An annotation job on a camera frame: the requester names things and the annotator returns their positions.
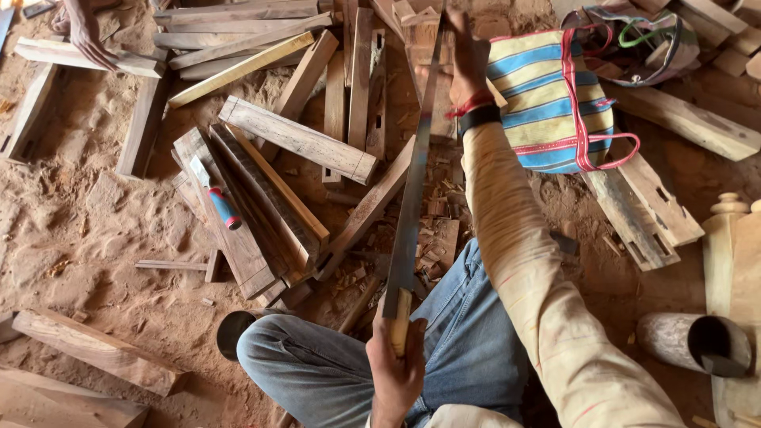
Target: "blue jeans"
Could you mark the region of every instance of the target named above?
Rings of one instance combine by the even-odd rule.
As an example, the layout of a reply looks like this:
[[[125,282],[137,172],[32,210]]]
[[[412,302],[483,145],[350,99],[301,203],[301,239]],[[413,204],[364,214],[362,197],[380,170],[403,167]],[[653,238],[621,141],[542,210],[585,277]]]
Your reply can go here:
[[[427,318],[425,384],[406,416],[422,427],[444,404],[471,404],[520,422],[528,376],[526,350],[492,288],[478,243],[410,316]],[[296,420],[313,426],[363,426],[373,398],[365,344],[290,315],[267,315],[237,345],[252,380]]]

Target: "striped cloth bag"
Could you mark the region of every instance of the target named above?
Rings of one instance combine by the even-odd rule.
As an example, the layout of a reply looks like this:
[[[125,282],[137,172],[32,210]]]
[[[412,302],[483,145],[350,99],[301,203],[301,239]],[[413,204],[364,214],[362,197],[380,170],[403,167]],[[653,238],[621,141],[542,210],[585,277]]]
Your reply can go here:
[[[576,30],[491,40],[486,77],[508,101],[502,127],[525,168],[563,174],[596,171],[621,165],[639,149],[636,135],[613,134],[614,100],[605,97],[597,76],[584,65]],[[608,31],[610,42],[613,34]],[[610,143],[619,136],[634,139],[634,150],[604,163]]]

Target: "dirt floor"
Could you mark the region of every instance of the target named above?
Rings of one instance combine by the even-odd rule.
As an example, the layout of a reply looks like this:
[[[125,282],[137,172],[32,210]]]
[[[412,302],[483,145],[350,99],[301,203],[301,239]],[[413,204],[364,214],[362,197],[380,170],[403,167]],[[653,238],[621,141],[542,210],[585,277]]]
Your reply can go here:
[[[524,34],[557,25],[547,0],[459,4],[472,11],[473,26],[481,37]],[[14,45],[21,36],[47,37],[46,22],[51,16],[49,12],[30,21],[15,18],[0,59],[1,98],[18,102],[23,96],[33,65],[12,53]],[[144,54],[153,50],[155,24],[147,2],[125,0],[119,10],[105,11],[98,19],[104,33],[119,28],[106,47]],[[388,69],[396,75],[388,91],[387,141],[395,155],[405,134],[416,127],[417,100],[402,44],[389,30],[387,37]],[[292,67],[254,72],[169,111],[147,179],[133,181],[115,176],[113,169],[140,78],[69,69],[69,83],[61,88],[56,114],[46,127],[36,160],[29,166],[0,164],[0,311],[34,307],[49,307],[65,315],[86,311],[91,316],[88,325],[174,361],[194,375],[185,391],[160,398],[29,338],[0,345],[0,363],[150,404],[145,426],[273,426],[280,413],[277,404],[239,365],[216,350],[216,325],[222,317],[254,307],[241,298],[234,281],[206,284],[202,273],[137,270],[132,265],[138,259],[206,260],[212,242],[170,185],[179,171],[170,156],[172,142],[192,126],[206,129],[217,123],[217,113],[229,94],[271,107],[292,72]],[[688,79],[688,86],[714,96],[731,96],[747,107],[761,107],[758,85],[734,81],[731,90],[718,88],[709,84],[713,72],[697,72]],[[188,85],[178,82],[174,90]],[[301,122],[321,130],[323,104],[324,93],[319,93],[307,105]],[[415,114],[397,125],[407,112]],[[13,109],[0,113],[6,127],[13,113]],[[739,190],[753,200],[761,197],[758,156],[734,163],[650,123],[627,120],[626,125],[643,136],[642,153],[698,222],[710,216],[708,208],[721,192]],[[331,233],[337,233],[348,213],[344,206],[325,202],[319,166],[284,151],[274,165],[277,171],[298,169],[298,176],[284,174],[285,181]],[[527,177],[550,227],[578,240],[578,255],[564,255],[565,272],[612,342],[657,379],[685,420],[693,415],[712,420],[708,376],[662,365],[635,344],[627,344],[637,319],[647,312],[705,310],[700,243],[680,247],[680,263],[642,273],[628,256],[617,257],[600,239],[612,229],[581,178],[529,171]],[[354,183],[347,189],[356,196],[365,191]],[[460,231],[466,232],[466,213],[463,220]],[[377,226],[371,233],[378,235],[377,246],[393,239],[392,231],[379,231]],[[468,238],[461,238],[458,246]],[[49,275],[50,268],[63,260],[71,263],[60,274]],[[315,294],[299,315],[338,327],[360,289],[336,290],[331,282],[312,285]],[[202,298],[214,300],[216,306],[204,305]],[[552,407],[532,382],[525,400],[527,426],[557,424]]]

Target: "red and blue chisel handle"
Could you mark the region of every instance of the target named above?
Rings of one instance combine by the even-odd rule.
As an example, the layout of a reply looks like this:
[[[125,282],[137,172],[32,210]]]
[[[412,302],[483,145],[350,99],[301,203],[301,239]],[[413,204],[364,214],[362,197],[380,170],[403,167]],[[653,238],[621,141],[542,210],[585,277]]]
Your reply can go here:
[[[219,216],[222,217],[225,227],[230,230],[235,230],[243,225],[240,216],[235,212],[235,209],[233,209],[228,200],[222,196],[222,191],[219,190],[219,187],[212,187],[209,189],[209,197],[212,198],[214,207],[217,209]]]

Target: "chisel handle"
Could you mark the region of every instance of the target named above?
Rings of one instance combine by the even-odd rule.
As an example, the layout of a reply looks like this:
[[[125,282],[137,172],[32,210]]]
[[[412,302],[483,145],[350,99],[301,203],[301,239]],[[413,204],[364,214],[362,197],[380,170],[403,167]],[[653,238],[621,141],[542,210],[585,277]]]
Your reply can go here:
[[[409,328],[409,310],[412,307],[412,293],[408,289],[399,289],[396,301],[396,318],[391,321],[391,346],[399,358],[404,356],[407,348],[407,329]]]
[[[222,191],[219,190],[219,187],[212,187],[209,189],[209,197],[212,198],[214,207],[217,209],[217,213],[222,218],[225,227],[230,230],[235,230],[243,225],[243,221],[240,219],[240,216],[230,205],[228,200],[222,196]]]

